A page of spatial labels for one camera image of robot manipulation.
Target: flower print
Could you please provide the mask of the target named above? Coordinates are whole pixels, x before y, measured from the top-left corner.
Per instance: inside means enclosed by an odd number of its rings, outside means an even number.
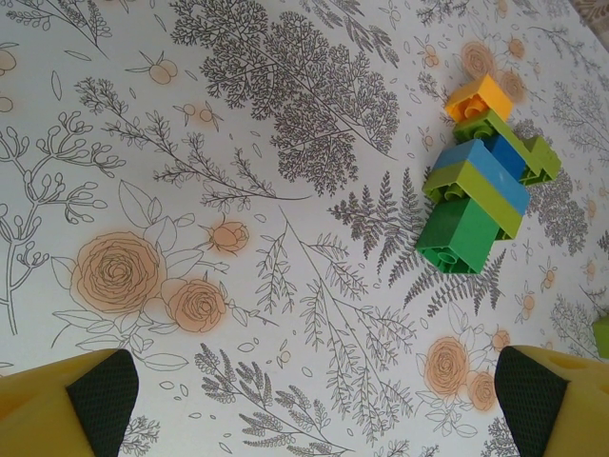
[[[167,315],[186,331],[206,332],[226,313],[222,292],[201,279],[168,279],[161,288]]]
[[[103,312],[142,307],[167,279],[165,258],[131,232],[98,236],[81,247],[71,277],[70,294]]]
[[[429,348],[424,380],[439,396],[455,396],[465,382],[468,369],[467,351],[459,341],[449,336],[439,339]]]
[[[467,374],[467,395],[478,411],[491,409],[497,403],[493,376],[486,371],[470,371]]]
[[[497,63],[491,49],[480,41],[472,41],[461,50],[463,69],[472,78],[482,78],[485,74],[494,76],[497,72]]]

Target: yellow toy block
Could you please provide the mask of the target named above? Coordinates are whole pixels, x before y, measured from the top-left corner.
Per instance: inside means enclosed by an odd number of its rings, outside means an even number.
[[[0,378],[0,456],[117,455],[137,390],[124,349]]]
[[[488,74],[455,90],[446,103],[446,112],[456,123],[492,109],[502,121],[512,112],[512,102]]]
[[[609,366],[515,346],[500,355],[495,390],[522,456],[609,455]]]

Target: blue toy block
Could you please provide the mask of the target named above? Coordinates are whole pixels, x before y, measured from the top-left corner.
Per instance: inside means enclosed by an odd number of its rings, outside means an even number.
[[[512,148],[512,145],[501,135],[491,136],[490,138],[482,138],[484,145],[489,150],[493,157],[503,165],[514,179],[520,181],[524,173],[526,163],[518,152]]]
[[[443,169],[465,161],[474,166],[520,216],[524,215],[529,204],[529,192],[488,151],[482,140],[470,140],[445,149],[433,169]]]

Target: yellow plastic object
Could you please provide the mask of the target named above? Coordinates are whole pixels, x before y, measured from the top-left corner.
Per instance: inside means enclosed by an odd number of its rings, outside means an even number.
[[[609,366],[548,349],[515,348],[570,381],[543,457],[609,455]]]
[[[446,103],[446,112],[456,123],[474,117],[488,109],[502,121],[512,112],[512,102],[488,74],[455,90]]]
[[[0,456],[94,457],[66,387],[114,352],[99,350],[0,378]]]

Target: botanical print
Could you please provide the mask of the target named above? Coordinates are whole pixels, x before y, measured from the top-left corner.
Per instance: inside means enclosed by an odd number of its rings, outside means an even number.
[[[57,116],[58,124],[48,130],[47,138],[36,141],[37,151],[29,147],[27,135],[20,136],[12,127],[6,128],[6,136],[0,131],[3,151],[0,163],[6,164],[3,167],[13,167],[21,177],[18,187],[23,189],[29,206],[26,209],[11,209],[4,203],[0,204],[0,235],[8,244],[5,296],[0,298],[0,304],[7,309],[13,335],[17,334],[13,294],[24,285],[35,269],[42,267],[49,259],[49,254],[35,250],[36,234],[44,222],[40,214],[41,208],[59,205],[64,208],[66,221],[77,225],[93,222],[93,217],[81,213],[81,210],[107,207],[106,202],[94,199],[91,193],[97,189],[97,183],[86,182],[79,186],[68,184],[68,188],[61,172],[54,175],[47,172],[49,165],[57,162],[63,166],[94,167],[112,178],[113,170],[125,164],[124,160],[108,155],[111,146],[88,142],[87,136],[93,127],[78,120],[80,115],[80,111],[70,115],[61,112]],[[17,211],[22,215],[17,213],[11,220],[10,212]]]
[[[186,0],[172,7],[180,17],[174,42],[213,51],[201,66],[209,95],[224,97],[231,109],[249,102],[252,118],[274,119],[271,145],[279,150],[285,179],[304,178],[320,195],[333,195],[357,177],[357,138],[388,155],[399,123],[397,97],[369,70],[363,51],[352,55],[344,45],[329,46],[294,12],[269,24],[255,2],[239,15],[230,13],[234,7],[226,0],[203,2],[202,15]],[[233,54],[242,55],[243,63],[234,65]]]

